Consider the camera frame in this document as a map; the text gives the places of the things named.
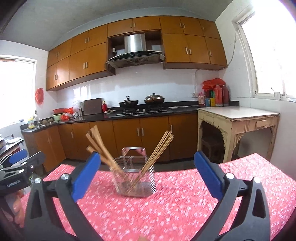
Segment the person's left hand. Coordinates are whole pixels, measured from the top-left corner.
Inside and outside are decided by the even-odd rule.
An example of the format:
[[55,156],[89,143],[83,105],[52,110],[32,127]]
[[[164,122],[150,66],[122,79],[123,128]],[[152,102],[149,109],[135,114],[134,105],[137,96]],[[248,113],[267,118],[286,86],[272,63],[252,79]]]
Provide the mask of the person's left hand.
[[15,217],[12,217],[10,214],[4,211],[4,214],[9,222],[14,222],[19,225],[20,228],[24,227],[25,222],[25,212],[22,206],[21,198],[24,196],[23,191],[18,191],[16,193],[16,199],[13,203],[13,210],[16,213]]

